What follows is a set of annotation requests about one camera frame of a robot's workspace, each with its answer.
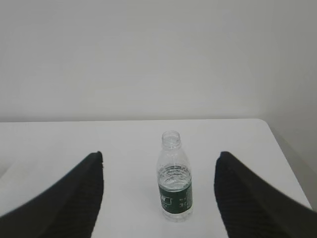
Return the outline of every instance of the plastic bottle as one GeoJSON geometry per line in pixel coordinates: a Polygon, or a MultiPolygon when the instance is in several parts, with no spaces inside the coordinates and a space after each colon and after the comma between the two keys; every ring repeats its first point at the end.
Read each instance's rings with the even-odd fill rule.
{"type": "Polygon", "coordinates": [[[163,214],[173,222],[183,222],[193,212],[191,167],[181,146],[177,131],[165,132],[157,163],[163,214]]]}

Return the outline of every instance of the water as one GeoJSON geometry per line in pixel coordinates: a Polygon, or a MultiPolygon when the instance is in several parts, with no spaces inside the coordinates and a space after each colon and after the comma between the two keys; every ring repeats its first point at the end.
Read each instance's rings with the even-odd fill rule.
{"type": "Polygon", "coordinates": [[[158,172],[158,185],[164,216],[174,222],[185,221],[193,212],[192,176],[188,168],[167,164],[158,172]]]}

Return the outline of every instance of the white wall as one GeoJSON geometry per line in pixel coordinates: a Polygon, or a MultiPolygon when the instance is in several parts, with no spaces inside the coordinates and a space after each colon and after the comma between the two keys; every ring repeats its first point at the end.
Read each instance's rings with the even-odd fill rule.
{"type": "Polygon", "coordinates": [[[262,118],[317,171],[316,0],[1,0],[0,121],[262,118]]]}

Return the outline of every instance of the green label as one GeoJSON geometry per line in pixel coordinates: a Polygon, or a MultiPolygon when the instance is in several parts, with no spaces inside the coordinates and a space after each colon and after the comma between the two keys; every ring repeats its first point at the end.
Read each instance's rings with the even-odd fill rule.
{"type": "Polygon", "coordinates": [[[193,205],[192,183],[179,192],[166,191],[159,186],[160,201],[166,212],[179,214],[186,212],[193,205]]]}

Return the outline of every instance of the black textured pad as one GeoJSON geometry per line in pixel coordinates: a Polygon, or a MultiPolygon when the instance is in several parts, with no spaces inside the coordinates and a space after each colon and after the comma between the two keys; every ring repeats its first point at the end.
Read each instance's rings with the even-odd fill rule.
{"type": "Polygon", "coordinates": [[[229,152],[217,161],[214,192],[230,238],[317,238],[317,213],[276,190],[229,152]]]}
{"type": "Polygon", "coordinates": [[[0,218],[1,238],[90,238],[104,193],[103,158],[87,156],[60,181],[0,218]]]}

